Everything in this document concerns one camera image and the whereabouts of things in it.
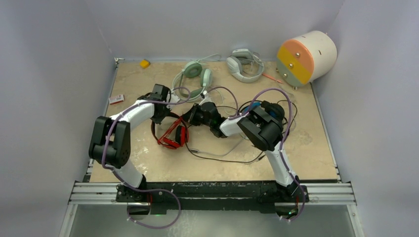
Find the red headphones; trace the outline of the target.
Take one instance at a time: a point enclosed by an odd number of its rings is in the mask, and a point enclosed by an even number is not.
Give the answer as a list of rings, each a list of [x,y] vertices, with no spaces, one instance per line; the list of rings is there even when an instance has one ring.
[[[151,122],[151,132],[157,144],[172,150],[176,150],[187,144],[189,141],[189,131],[185,121],[181,116],[170,112],[168,117],[174,118],[176,120],[160,138],[156,136],[156,124],[154,122]]]

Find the black blue headphones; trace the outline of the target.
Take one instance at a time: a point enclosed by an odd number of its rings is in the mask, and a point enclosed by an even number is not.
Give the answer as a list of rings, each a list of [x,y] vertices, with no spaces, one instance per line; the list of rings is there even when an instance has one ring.
[[[282,106],[268,101],[259,101],[256,100],[252,106],[253,107],[262,107],[271,117],[277,121],[283,121],[285,117],[285,111]]]

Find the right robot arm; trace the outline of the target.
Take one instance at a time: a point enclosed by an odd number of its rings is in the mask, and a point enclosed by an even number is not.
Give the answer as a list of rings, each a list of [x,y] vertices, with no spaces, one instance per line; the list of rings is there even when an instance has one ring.
[[[273,169],[280,199],[289,201],[296,196],[299,179],[291,169],[284,150],[282,120],[284,109],[275,103],[262,101],[235,119],[222,117],[213,102],[194,104],[182,118],[193,126],[206,125],[217,138],[244,134],[254,147],[265,153]]]

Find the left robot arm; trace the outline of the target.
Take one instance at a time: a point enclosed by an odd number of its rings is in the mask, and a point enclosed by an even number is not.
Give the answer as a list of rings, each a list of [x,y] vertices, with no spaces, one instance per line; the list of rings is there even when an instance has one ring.
[[[130,160],[131,132],[147,120],[161,122],[179,102],[173,90],[155,84],[151,92],[140,96],[128,108],[110,117],[99,116],[94,122],[89,157],[129,187],[128,196],[135,202],[146,199],[147,188],[145,176]]]

